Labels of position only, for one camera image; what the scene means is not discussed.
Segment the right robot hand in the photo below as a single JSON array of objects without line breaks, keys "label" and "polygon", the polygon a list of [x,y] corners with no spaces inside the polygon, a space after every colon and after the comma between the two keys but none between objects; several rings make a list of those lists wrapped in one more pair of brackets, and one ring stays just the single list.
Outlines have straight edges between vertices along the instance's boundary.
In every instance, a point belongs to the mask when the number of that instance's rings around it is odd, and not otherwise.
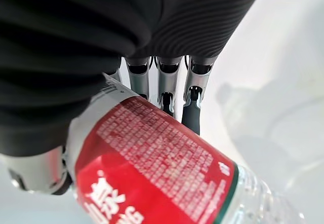
[{"label": "right robot hand", "polygon": [[64,151],[71,121],[126,61],[131,88],[175,103],[185,60],[182,123],[199,132],[210,72],[255,0],[1,0],[1,161],[26,192],[62,195],[71,185]]}]

